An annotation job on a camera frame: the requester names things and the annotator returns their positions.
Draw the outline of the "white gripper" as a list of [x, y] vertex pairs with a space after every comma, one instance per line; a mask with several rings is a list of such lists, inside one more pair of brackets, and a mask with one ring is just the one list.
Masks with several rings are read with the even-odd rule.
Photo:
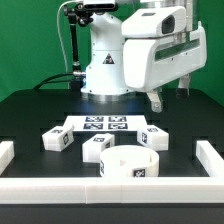
[[123, 68], [126, 85], [135, 91], [147, 94], [153, 112], [163, 110], [163, 101], [158, 90], [179, 79], [176, 96], [189, 96], [191, 75], [202, 68], [207, 60], [206, 34], [198, 22], [198, 29], [189, 33], [190, 41], [172, 46], [173, 36], [161, 39], [129, 39], [123, 49]]

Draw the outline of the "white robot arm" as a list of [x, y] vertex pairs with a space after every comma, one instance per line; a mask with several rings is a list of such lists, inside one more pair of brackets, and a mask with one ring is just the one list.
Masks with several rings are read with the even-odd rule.
[[125, 21], [111, 13], [130, 0], [83, 0], [90, 24], [91, 62], [82, 92], [100, 101], [145, 92], [162, 111], [161, 88], [174, 80], [189, 95], [191, 73], [207, 59], [206, 34], [193, 24], [194, 0], [140, 0]]

